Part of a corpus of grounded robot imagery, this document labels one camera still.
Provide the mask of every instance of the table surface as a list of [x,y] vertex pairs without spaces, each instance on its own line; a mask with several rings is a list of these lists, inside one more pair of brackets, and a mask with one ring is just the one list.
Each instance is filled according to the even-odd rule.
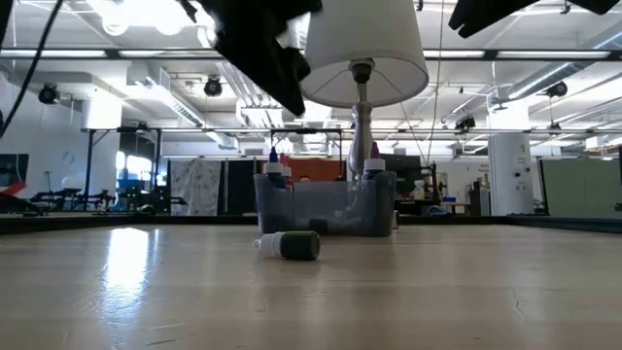
[[2,349],[620,349],[622,236],[402,227],[260,259],[255,227],[0,237]]

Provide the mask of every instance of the metal frame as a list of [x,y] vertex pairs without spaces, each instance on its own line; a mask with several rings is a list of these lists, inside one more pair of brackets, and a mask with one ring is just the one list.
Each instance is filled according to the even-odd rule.
[[[198,127],[169,127],[162,128],[163,133],[192,133],[192,132],[226,132],[226,133],[240,133],[240,134],[269,134],[274,130],[276,132],[295,132],[296,130],[305,130],[296,129],[296,128],[282,128],[282,129],[270,129],[270,128],[251,128],[251,127],[206,127],[206,128],[198,128]],[[353,128],[331,128],[331,129],[315,129],[323,132],[340,132],[343,134],[354,134]],[[374,134],[391,134],[391,133],[404,133],[404,134],[415,134],[415,135],[428,135],[432,132],[431,128],[416,128],[413,127],[412,130],[409,128],[372,128],[371,133]],[[564,128],[561,130],[550,130],[550,129],[487,129],[487,128],[473,128],[468,130],[455,130],[455,129],[443,129],[443,128],[435,128],[433,130],[434,135],[464,135],[464,134],[473,134],[473,135],[496,135],[496,134],[531,134],[531,135],[567,135],[567,134],[584,134],[584,135],[600,135],[600,134],[622,134],[622,128]]]
[[544,205],[544,212],[546,215],[550,215],[548,211],[548,198],[546,197],[546,182],[544,181],[544,162],[542,157],[537,157],[537,171],[540,176],[540,192],[542,195],[542,204]]
[[[32,59],[32,48],[4,49],[1,58]],[[423,49],[429,61],[539,61],[539,62],[619,62],[622,50],[526,50],[526,49]],[[42,60],[200,60],[224,61],[214,49],[116,49],[107,47],[53,48],[44,51]]]
[[[114,128],[83,129],[83,132],[88,132],[88,149],[86,151],[86,181],[85,181],[85,193],[84,193],[85,198],[88,198],[89,192],[90,192],[90,173],[91,173],[91,168],[92,168],[93,147],[95,146],[94,138],[95,138],[95,133],[99,131],[105,132],[106,134],[108,134],[111,131],[118,132],[118,133],[140,133],[140,132],[155,131],[157,133],[157,141],[155,145],[154,164],[152,165],[152,171],[151,171],[152,173],[151,184],[153,188],[157,186],[157,173],[159,173],[159,161],[162,158],[162,154],[161,154],[162,129],[161,128],[122,126],[116,129]],[[88,205],[86,203],[85,203],[84,211],[88,211]]]

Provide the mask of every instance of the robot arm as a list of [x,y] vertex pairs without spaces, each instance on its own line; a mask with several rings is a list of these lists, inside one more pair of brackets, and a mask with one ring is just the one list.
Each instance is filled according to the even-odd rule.
[[[178,0],[196,21],[190,0]],[[322,9],[320,0],[198,0],[217,24],[214,49],[275,100],[299,116],[304,103],[299,83],[311,69],[299,49],[283,48],[276,38],[287,21]]]

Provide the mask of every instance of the black cable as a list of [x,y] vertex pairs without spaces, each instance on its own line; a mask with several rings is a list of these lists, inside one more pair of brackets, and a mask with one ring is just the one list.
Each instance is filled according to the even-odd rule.
[[57,0],[56,5],[52,9],[52,13],[48,18],[48,22],[46,23],[46,27],[43,30],[43,34],[41,35],[41,40],[39,41],[39,47],[37,48],[37,52],[35,53],[34,58],[32,58],[32,63],[30,64],[30,68],[28,69],[28,73],[26,74],[26,78],[23,80],[21,84],[21,89],[19,90],[19,95],[17,96],[16,102],[13,105],[13,109],[11,109],[11,113],[4,122],[4,126],[0,129],[0,139],[4,137],[4,134],[7,132],[11,121],[15,117],[17,113],[17,109],[19,109],[19,105],[21,105],[21,101],[23,100],[24,95],[28,91],[28,86],[30,85],[30,81],[32,80],[32,76],[35,74],[35,70],[37,69],[37,64],[39,63],[39,59],[41,58],[41,54],[43,53],[43,49],[46,46],[46,42],[48,41],[48,36],[50,36],[50,32],[52,31],[52,26],[58,13],[60,12],[60,8],[62,7],[63,0]]

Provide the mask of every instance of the patterned curtain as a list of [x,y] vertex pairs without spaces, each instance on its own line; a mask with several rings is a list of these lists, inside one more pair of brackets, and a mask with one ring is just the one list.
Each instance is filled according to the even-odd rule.
[[216,216],[221,162],[193,159],[171,161],[171,196],[180,196],[188,206],[173,205],[175,216]]

